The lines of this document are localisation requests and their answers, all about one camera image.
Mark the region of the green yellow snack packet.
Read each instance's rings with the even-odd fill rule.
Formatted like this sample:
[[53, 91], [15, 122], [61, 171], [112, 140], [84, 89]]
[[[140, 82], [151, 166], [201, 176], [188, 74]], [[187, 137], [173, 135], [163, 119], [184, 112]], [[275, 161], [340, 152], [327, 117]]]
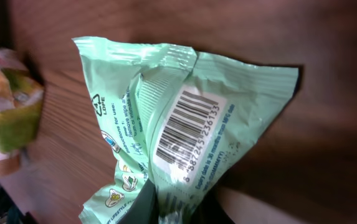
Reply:
[[0, 152], [20, 149], [36, 138], [44, 87], [15, 51], [0, 49]]

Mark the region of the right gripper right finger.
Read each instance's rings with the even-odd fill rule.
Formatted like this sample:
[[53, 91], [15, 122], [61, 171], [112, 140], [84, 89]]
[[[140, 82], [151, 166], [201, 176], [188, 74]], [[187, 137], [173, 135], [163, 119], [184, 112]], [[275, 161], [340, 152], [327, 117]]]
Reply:
[[217, 201], [216, 190], [211, 190], [193, 214], [193, 224], [234, 224]]

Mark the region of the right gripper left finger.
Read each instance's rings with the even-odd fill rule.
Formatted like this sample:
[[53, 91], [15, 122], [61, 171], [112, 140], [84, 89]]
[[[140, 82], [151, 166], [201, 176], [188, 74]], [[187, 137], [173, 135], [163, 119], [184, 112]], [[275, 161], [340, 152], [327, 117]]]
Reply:
[[156, 187], [147, 180], [128, 212], [118, 224], [158, 224]]

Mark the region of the mint green wipes packet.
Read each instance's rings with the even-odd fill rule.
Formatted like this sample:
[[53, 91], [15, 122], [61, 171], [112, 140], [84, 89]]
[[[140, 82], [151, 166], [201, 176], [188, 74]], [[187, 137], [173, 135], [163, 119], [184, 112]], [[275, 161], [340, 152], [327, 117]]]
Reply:
[[118, 223], [145, 182], [159, 223], [189, 223], [221, 176], [291, 100], [296, 67], [244, 63], [175, 44], [74, 39], [103, 139], [117, 160], [82, 223]]

